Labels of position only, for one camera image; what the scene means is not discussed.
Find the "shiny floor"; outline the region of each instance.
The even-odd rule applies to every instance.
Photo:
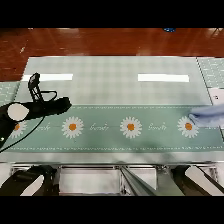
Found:
[[[21,79],[30,56],[147,55],[224,57],[223,28],[0,29],[0,81]]]

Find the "table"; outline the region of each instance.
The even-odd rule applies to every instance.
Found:
[[[0,161],[167,164],[224,159],[220,129],[186,126],[192,107],[211,105],[195,57],[31,57],[24,76],[35,72],[73,74],[70,81],[40,83],[41,90],[68,96],[73,106],[47,117]],[[188,75],[190,82],[138,82],[142,73]],[[21,81],[15,101],[31,100],[27,82]],[[13,133],[5,146],[37,123],[22,123],[22,132]]]

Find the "flower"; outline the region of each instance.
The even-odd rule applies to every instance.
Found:
[[[65,122],[63,122],[63,135],[66,135],[66,138],[75,138],[76,136],[82,134],[81,131],[83,130],[83,126],[83,121],[78,117],[69,117]]]
[[[198,134],[198,127],[187,117],[182,117],[178,121],[177,127],[182,131],[182,135],[188,138],[194,138]]]
[[[11,138],[17,138],[18,136],[22,135],[23,131],[26,130],[26,126],[26,121],[18,123],[10,135]]]
[[[126,135],[126,138],[135,138],[141,134],[140,131],[142,130],[140,121],[134,117],[123,119],[120,127],[120,131],[123,131],[123,135]]]

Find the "green band with daisies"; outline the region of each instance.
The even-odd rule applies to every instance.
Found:
[[[73,106],[49,116],[10,151],[23,152],[195,152],[222,151],[217,128],[198,128],[192,106]],[[21,122],[5,146],[23,137],[38,119]]]

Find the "yellow flower center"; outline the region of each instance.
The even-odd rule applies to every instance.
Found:
[[[17,125],[15,126],[15,128],[14,128],[14,131],[18,131],[19,128],[20,128],[20,126],[19,126],[19,124],[17,124]]]
[[[135,129],[134,124],[128,124],[128,130],[133,131]]]
[[[70,125],[69,125],[69,129],[70,129],[71,131],[74,131],[74,130],[76,129],[76,124],[70,124]]]
[[[192,124],[190,124],[190,123],[186,123],[186,124],[185,124],[185,128],[186,128],[188,131],[192,130]]]

